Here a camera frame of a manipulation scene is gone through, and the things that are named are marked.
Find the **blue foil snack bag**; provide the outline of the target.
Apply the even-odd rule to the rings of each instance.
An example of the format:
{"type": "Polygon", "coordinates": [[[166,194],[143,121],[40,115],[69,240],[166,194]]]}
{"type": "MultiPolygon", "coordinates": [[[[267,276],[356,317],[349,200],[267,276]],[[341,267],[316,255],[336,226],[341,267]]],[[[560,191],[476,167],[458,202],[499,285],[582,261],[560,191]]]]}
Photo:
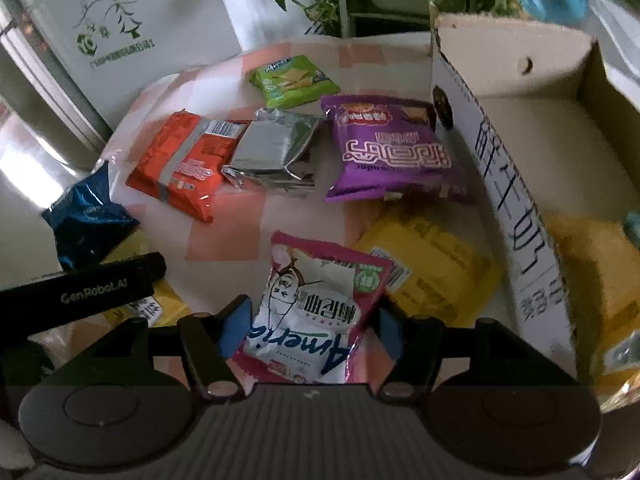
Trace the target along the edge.
{"type": "Polygon", "coordinates": [[[53,231],[58,263],[65,272],[102,262],[139,225],[111,200],[108,162],[68,188],[41,218],[53,231]]]}

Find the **pink white America snack bag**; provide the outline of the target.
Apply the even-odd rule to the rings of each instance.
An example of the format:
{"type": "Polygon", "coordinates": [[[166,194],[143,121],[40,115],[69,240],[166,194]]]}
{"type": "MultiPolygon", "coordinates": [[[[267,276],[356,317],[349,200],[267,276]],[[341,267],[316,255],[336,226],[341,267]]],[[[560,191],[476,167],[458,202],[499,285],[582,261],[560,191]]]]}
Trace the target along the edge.
{"type": "Polygon", "coordinates": [[[268,282],[234,362],[258,382],[347,384],[392,270],[386,258],[274,232],[268,282]]]}

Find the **red snack bag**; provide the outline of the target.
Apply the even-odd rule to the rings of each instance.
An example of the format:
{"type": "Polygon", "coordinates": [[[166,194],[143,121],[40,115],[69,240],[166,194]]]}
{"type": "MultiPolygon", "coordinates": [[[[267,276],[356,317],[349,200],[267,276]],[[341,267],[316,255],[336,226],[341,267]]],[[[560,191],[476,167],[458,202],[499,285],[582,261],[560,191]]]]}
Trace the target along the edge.
{"type": "Polygon", "coordinates": [[[180,110],[171,114],[140,157],[126,185],[192,218],[213,221],[214,195],[248,127],[180,110]]]}

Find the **large yellow snack bag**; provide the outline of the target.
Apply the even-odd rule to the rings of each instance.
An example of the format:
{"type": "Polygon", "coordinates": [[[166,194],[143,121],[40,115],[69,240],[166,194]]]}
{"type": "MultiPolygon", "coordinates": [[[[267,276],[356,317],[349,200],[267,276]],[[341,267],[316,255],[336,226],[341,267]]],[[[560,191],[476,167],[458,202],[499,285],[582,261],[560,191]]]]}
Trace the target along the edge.
{"type": "Polygon", "coordinates": [[[607,375],[602,364],[606,314],[617,297],[614,272],[622,268],[618,258],[628,258],[623,226],[558,212],[544,221],[565,278],[579,381],[593,388],[602,411],[638,401],[639,367],[607,375]]]}

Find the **purple snack bag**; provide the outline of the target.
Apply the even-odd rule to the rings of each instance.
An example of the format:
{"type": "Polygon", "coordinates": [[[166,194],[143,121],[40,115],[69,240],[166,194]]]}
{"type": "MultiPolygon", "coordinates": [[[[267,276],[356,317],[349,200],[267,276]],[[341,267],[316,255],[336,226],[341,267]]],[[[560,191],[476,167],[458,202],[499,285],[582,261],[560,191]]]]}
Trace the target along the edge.
{"type": "Polygon", "coordinates": [[[433,104],[375,94],[322,96],[342,170],[328,202],[422,192],[464,200],[462,170],[436,134],[433,104]]]}

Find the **white blue America snack bag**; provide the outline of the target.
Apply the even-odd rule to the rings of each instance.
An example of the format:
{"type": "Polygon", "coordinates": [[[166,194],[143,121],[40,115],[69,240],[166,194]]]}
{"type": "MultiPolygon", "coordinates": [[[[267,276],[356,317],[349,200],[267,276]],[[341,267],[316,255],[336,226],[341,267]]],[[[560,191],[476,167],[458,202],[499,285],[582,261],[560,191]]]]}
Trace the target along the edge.
{"type": "Polygon", "coordinates": [[[617,297],[608,310],[602,353],[605,374],[639,367],[639,213],[628,212],[623,222],[624,241],[628,258],[614,272],[618,283],[613,292],[617,297]]]}

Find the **green cracker bag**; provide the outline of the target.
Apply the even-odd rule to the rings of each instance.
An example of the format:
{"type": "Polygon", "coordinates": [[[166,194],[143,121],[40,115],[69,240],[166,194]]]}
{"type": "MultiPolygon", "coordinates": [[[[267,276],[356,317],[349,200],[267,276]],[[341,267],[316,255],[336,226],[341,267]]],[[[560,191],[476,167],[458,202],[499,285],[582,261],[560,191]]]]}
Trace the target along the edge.
{"type": "Polygon", "coordinates": [[[306,55],[290,56],[252,70],[248,81],[262,92],[265,107],[288,110],[332,96],[341,88],[306,55]]]}

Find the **small yellow snack packet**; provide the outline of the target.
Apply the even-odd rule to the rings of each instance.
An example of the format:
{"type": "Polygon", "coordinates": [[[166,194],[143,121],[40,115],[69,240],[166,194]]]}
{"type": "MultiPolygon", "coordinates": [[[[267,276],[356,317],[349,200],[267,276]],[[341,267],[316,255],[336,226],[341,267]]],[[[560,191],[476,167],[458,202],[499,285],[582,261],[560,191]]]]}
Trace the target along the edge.
{"type": "MultiPolygon", "coordinates": [[[[150,251],[148,238],[141,228],[137,228],[103,259],[103,263],[141,256],[150,251]]],[[[174,326],[179,318],[190,314],[192,310],[166,280],[154,284],[154,292],[151,296],[103,313],[112,327],[128,318],[145,318],[150,327],[174,326]]]]}

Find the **pink checkered tablecloth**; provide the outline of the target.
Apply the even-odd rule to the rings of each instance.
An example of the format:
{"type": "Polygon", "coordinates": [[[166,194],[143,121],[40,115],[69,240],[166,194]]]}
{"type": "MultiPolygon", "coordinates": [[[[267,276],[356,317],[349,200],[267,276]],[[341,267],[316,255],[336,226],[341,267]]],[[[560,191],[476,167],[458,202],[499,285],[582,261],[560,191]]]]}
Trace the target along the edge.
{"type": "Polygon", "coordinates": [[[425,48],[294,47],[153,84],[101,166],[44,214],[62,272],[37,332],[103,315],[153,333],[241,297],[222,355],[251,384],[380,382],[382,307],[469,328],[502,267],[443,226],[476,218],[444,92],[358,84],[423,74],[425,48]]]}

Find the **silver foil snack bag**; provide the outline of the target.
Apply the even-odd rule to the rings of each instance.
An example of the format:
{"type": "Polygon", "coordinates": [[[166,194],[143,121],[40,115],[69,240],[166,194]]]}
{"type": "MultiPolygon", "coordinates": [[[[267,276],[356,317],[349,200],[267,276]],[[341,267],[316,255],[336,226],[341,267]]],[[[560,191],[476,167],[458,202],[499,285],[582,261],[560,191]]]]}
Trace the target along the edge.
{"type": "Polygon", "coordinates": [[[321,117],[262,107],[242,134],[222,174],[236,188],[272,188],[285,193],[314,190],[321,117]]]}

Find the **white printed cardboard box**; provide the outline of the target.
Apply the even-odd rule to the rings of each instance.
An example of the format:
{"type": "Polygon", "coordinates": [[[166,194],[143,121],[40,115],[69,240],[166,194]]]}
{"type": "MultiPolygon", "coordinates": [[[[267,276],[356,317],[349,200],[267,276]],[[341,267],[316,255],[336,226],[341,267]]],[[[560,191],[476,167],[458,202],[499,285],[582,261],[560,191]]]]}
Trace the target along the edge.
{"type": "Polygon", "coordinates": [[[516,330],[578,379],[544,216],[623,225],[639,212],[638,107],[608,80],[597,40],[581,30],[452,13],[432,26],[432,98],[491,218],[516,330]]]}

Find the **white refrigerator with tree print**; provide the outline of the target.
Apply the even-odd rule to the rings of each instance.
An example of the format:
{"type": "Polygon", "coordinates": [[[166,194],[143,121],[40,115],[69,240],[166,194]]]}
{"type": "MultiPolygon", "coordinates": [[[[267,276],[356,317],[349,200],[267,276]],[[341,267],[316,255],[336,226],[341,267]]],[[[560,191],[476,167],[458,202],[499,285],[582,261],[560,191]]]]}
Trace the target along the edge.
{"type": "Polygon", "coordinates": [[[224,0],[1,0],[1,47],[37,96],[12,106],[72,162],[148,84],[241,50],[224,0]]]}

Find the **white metal plant rack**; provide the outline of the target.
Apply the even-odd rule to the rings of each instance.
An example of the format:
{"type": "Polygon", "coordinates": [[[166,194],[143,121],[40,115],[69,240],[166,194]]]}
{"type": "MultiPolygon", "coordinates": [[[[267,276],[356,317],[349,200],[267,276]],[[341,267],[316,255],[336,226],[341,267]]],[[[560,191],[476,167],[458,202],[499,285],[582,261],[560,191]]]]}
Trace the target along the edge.
{"type": "Polygon", "coordinates": [[[306,34],[363,38],[404,32],[428,32],[428,11],[384,9],[374,0],[319,0],[321,10],[311,13],[306,34]]]}

